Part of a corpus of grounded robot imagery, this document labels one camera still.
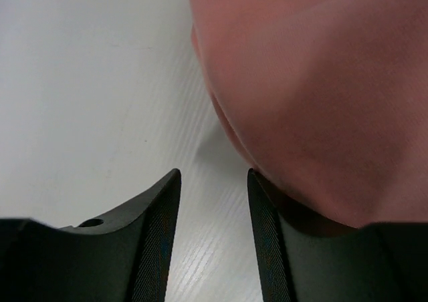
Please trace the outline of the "salmon pink t shirt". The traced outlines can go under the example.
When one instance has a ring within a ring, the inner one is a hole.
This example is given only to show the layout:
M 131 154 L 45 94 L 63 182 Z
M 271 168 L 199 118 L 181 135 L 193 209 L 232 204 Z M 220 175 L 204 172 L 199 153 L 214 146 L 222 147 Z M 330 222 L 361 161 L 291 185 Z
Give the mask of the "salmon pink t shirt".
M 427 0 L 189 0 L 238 152 L 351 227 L 427 220 Z

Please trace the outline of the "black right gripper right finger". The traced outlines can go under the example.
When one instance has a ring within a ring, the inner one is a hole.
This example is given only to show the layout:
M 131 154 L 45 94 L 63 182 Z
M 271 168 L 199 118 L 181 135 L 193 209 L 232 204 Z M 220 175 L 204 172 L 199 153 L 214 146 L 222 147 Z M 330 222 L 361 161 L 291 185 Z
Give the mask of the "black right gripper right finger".
M 264 301 L 426 301 L 427 225 L 351 229 L 247 175 Z

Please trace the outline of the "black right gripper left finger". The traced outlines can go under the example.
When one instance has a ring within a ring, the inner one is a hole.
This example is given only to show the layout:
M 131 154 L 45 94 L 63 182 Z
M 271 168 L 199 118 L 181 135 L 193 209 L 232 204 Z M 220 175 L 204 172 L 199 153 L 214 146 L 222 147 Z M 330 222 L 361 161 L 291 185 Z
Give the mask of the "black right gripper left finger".
M 181 195 L 174 169 L 78 226 L 1 220 L 2 301 L 163 301 Z

